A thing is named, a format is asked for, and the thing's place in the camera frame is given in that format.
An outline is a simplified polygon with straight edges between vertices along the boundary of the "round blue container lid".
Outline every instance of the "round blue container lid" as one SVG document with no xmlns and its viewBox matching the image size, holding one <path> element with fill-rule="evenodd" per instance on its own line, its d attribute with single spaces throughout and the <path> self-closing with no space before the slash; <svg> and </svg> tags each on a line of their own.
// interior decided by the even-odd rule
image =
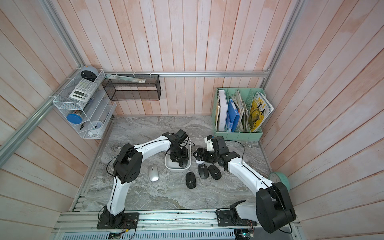
<svg viewBox="0 0 384 240">
<path fill-rule="evenodd" d="M 68 114 L 67 116 L 67 120 L 73 124 L 79 124 L 81 123 L 81 117 L 79 115 L 76 115 L 76 114 L 73 114 L 73 113 L 70 113 Z"/>
</svg>

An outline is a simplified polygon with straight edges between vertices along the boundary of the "mint green clock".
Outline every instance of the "mint green clock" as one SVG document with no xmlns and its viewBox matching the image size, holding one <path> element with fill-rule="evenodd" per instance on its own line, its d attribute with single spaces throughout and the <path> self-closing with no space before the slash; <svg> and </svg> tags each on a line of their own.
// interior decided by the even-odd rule
<svg viewBox="0 0 384 240">
<path fill-rule="evenodd" d="M 282 172 L 271 172 L 268 176 L 268 179 L 274 183 L 282 182 L 287 187 L 288 191 L 291 190 L 291 186 L 289 184 L 288 178 Z"/>
</svg>

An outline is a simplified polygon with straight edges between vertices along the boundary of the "gray marble tabletop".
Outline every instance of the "gray marble tabletop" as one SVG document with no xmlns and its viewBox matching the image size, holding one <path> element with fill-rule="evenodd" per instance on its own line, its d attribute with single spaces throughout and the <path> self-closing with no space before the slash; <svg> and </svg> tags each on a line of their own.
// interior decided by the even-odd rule
<svg viewBox="0 0 384 240">
<path fill-rule="evenodd" d="M 191 141 L 199 147 L 206 147 L 204 138 L 212 132 L 210 116 L 162 116 L 162 117 L 131 117 L 117 118 L 105 146 L 100 162 L 92 175 L 88 193 L 85 196 L 81 211 L 99 211 L 107 204 L 111 195 L 113 178 L 107 174 L 106 165 L 116 156 L 126 143 L 141 144 L 153 140 L 164 132 L 176 133 L 183 129 Z M 244 161 L 267 176 L 268 165 L 258 142 L 242 142 L 245 146 Z M 227 142 L 230 151 L 242 155 L 243 147 L 237 142 Z M 141 166 L 138 178 L 132 183 L 125 202 L 126 210 L 162 210 L 162 209 L 211 209 L 228 208 L 239 200 L 255 202 L 251 191 L 233 174 L 222 172 L 219 180 L 212 177 L 201 179 L 197 171 L 194 157 L 192 165 L 186 172 L 171 172 L 164 165 L 165 153 L 160 152 L 146 159 Z M 159 180 L 151 182 L 148 166 L 156 164 Z M 188 189 L 185 174 L 193 172 L 197 186 Z"/>
</svg>

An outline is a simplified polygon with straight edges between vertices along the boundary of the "magazine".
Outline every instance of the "magazine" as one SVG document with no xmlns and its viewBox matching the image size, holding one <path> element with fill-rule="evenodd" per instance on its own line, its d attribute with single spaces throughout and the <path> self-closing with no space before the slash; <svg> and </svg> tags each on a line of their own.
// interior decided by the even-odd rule
<svg viewBox="0 0 384 240">
<path fill-rule="evenodd" d="M 257 92 L 255 94 L 248 118 L 248 124 L 251 132 L 256 132 L 273 109 L 272 104 L 262 93 Z"/>
</svg>

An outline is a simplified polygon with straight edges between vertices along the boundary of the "calculator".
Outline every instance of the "calculator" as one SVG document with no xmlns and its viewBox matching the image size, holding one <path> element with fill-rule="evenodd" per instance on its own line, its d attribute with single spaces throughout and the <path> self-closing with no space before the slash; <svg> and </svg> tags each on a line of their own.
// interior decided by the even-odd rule
<svg viewBox="0 0 384 240">
<path fill-rule="evenodd" d="M 95 90 L 95 83 L 83 78 L 71 92 L 70 98 L 88 102 L 92 96 L 93 90 Z"/>
</svg>

